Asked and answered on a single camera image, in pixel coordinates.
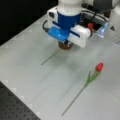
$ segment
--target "white table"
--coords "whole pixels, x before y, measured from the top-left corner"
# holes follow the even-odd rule
[[[42,17],[0,47],[0,80],[42,120],[118,120],[120,46],[94,35],[85,49],[58,50],[42,30]],[[104,62],[101,76],[61,116],[84,85],[90,70]]]

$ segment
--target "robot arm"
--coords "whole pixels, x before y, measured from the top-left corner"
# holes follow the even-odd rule
[[[57,7],[48,11],[48,34],[60,42],[66,40],[84,48],[91,36],[89,28],[77,25],[81,20],[82,3],[106,11],[115,8],[120,0],[59,0]]]
[[[119,0],[83,0],[83,2],[99,10],[106,11],[115,8]]]

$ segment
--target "table surface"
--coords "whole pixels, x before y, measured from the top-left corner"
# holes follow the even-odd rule
[[[0,81],[42,120],[118,120],[120,46],[93,35],[84,49],[57,51],[57,41],[42,30],[46,16],[0,47]],[[64,116],[66,107],[99,62],[105,66]]]

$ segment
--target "white robot body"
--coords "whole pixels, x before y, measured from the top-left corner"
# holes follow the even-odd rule
[[[82,0],[59,0],[58,12],[65,16],[75,16],[81,12]]]

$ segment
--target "thin stick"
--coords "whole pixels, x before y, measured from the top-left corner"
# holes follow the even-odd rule
[[[65,109],[65,111],[62,113],[62,116],[65,115],[65,113],[70,109],[70,107],[73,105],[73,103],[76,101],[76,99],[79,97],[79,95],[82,93],[82,91],[85,89],[85,87],[83,87],[80,92],[77,94],[77,96],[73,99],[73,101],[69,104],[69,106]]]
[[[50,60],[52,57],[54,57],[58,52],[60,52],[61,49],[57,50],[55,53],[53,53],[48,59],[46,59],[41,65],[44,65],[48,60]]]

